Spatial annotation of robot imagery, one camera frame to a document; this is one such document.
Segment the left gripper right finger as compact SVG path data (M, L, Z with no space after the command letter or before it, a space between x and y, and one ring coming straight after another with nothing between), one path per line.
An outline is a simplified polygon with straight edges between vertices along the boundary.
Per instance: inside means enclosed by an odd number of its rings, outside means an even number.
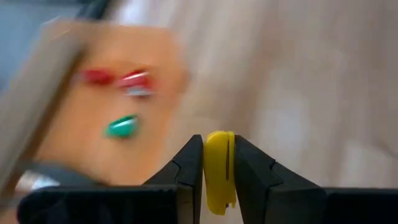
M240 135L234 180L244 224L398 224L398 189L321 187Z

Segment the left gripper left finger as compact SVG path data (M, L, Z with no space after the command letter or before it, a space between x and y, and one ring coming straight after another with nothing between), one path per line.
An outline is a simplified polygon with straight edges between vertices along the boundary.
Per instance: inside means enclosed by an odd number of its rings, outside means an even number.
M67 177L19 202L19 224L199 224L203 141L192 136L142 185Z

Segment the yellow mini stapler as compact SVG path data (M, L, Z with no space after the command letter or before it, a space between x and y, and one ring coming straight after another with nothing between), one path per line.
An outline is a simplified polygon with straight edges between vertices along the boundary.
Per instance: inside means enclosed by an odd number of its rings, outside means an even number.
M203 171L209 210L224 215L236 205L234 182L235 135L232 131L214 131L203 145Z

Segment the translucent orange plastic bin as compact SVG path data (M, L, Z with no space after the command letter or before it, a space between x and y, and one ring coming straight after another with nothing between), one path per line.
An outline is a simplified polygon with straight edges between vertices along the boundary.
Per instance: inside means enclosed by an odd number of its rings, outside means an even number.
M148 70L155 93L137 98L115 83L83 83L79 73L93 68L116 78ZM180 49L167 29L49 22L17 77L0 93L0 196L14 196L17 166L29 159L107 184L143 183L173 155L165 141L187 80ZM139 118L131 137L106 135L109 123L130 114Z

